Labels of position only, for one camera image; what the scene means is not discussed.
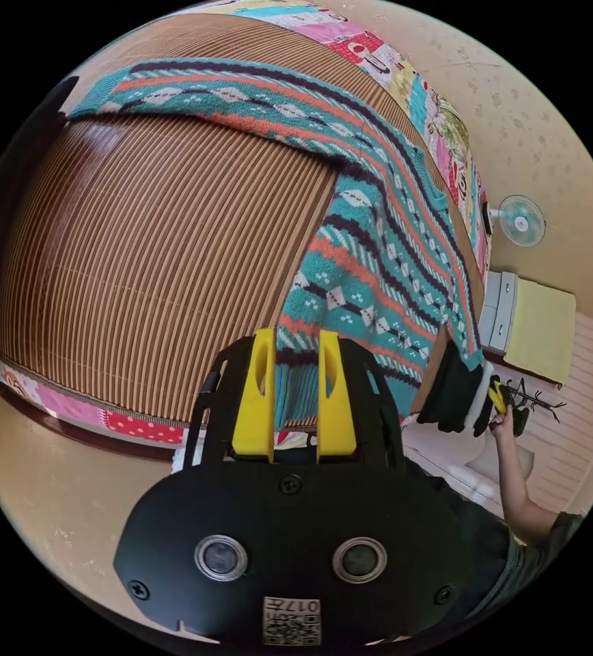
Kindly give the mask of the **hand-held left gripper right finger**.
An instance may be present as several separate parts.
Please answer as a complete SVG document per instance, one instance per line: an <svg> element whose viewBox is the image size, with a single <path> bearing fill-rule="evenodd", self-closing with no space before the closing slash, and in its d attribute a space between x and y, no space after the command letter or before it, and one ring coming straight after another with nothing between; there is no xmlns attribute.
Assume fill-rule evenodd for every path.
<svg viewBox="0 0 593 656"><path fill-rule="evenodd" d="M357 448L339 336L322 329L318 356L318 457L348 457Z"/></svg>

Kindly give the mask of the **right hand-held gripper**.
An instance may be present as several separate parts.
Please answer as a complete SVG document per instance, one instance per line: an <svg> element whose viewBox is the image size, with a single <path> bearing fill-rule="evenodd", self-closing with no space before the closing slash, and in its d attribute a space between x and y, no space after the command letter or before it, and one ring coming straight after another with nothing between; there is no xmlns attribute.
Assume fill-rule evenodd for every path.
<svg viewBox="0 0 593 656"><path fill-rule="evenodd" d="M519 402L514 399L511 393L504 393L501 390L502 384L499 378L491 378L488 385L487 396L492 402L498 414L506 414L506 408L510 408L512 414L513 435L520 437L525 429L529 417L529 407L526 401Z"/></svg>

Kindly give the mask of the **person's right hand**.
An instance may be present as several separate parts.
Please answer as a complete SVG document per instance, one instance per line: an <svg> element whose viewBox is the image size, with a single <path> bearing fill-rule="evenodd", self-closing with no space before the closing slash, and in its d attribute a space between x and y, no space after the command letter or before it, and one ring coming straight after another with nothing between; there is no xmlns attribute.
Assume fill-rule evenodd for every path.
<svg viewBox="0 0 593 656"><path fill-rule="evenodd" d="M514 446L515 436L512 407L507 406L503 414L496 415L489 424L489 428L498 448L510 448Z"/></svg>

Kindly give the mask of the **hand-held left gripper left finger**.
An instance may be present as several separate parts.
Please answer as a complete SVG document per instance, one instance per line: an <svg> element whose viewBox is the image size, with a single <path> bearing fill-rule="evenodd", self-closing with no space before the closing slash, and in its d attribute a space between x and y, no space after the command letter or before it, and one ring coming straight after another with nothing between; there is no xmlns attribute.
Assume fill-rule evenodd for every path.
<svg viewBox="0 0 593 656"><path fill-rule="evenodd" d="M249 366L234 427L237 457L272 457L275 433L275 332L263 328L251 345Z"/></svg>

